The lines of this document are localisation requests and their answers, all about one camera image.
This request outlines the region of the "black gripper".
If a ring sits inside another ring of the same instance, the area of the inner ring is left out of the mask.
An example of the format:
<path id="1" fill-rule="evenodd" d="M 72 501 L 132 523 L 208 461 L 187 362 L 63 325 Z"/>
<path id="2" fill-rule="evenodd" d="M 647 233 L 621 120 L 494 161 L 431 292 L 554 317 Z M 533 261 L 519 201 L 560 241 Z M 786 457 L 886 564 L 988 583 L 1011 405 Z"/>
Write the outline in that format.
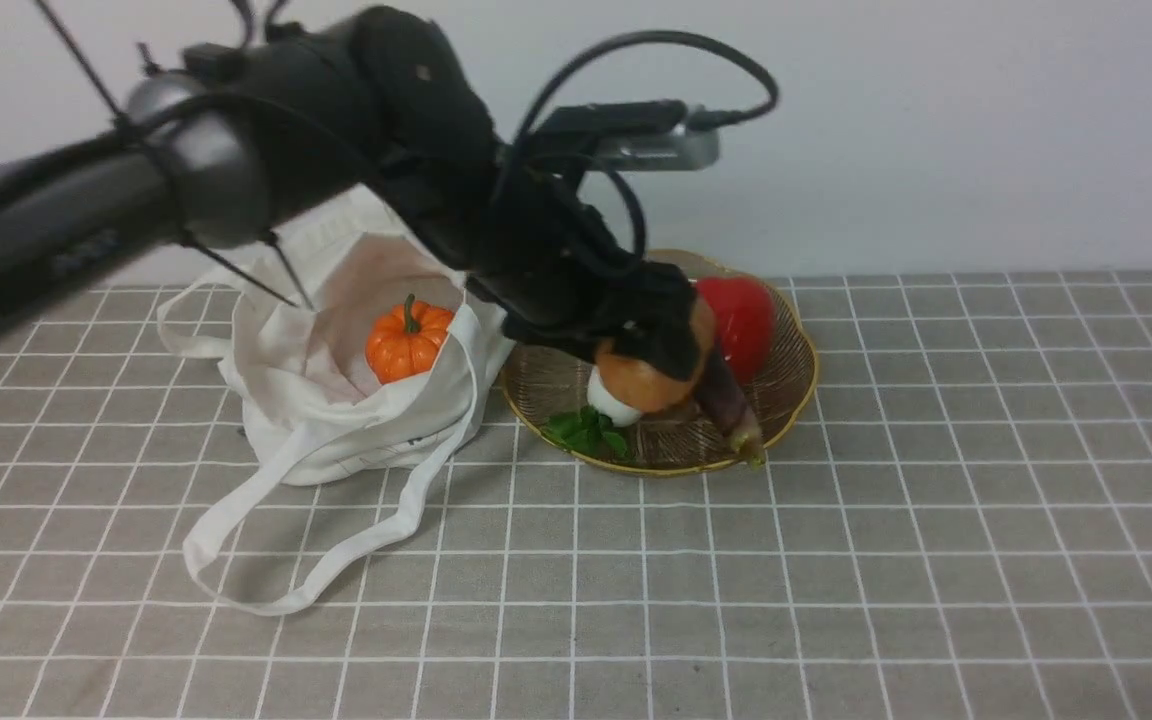
<path id="1" fill-rule="evenodd" d="M 646 245 L 614 241 L 598 210 L 561 173 L 590 161 L 571 152 L 539 169 L 509 150 L 484 159 L 396 150 L 391 204 L 435 260 L 467 278 L 477 300 L 502 306 L 506 334 L 591 361 L 611 351 L 691 381 L 708 355 L 708 310 L 675 264 L 646 263 Z"/>

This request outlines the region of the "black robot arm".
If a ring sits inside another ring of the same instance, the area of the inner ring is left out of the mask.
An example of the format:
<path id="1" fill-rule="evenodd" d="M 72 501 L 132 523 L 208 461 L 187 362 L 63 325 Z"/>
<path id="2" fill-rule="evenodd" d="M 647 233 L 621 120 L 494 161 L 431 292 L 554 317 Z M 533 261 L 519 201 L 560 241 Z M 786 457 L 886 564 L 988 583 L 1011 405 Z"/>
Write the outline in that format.
<path id="1" fill-rule="evenodd" d="M 639 361 L 687 395 L 710 355 L 707 314 L 680 270 L 617 247 L 576 195 L 605 136 L 690 122 L 680 101 L 564 109 L 593 141 L 554 145 L 526 115 L 515 141 L 468 83 L 442 29 L 392 6 L 265 45 L 200 44 L 147 68 L 109 132 L 0 176 L 0 338 L 164 243 L 211 258 L 275 245 L 279 225 L 365 187 L 422 247 L 503 306 L 509 340 Z"/>

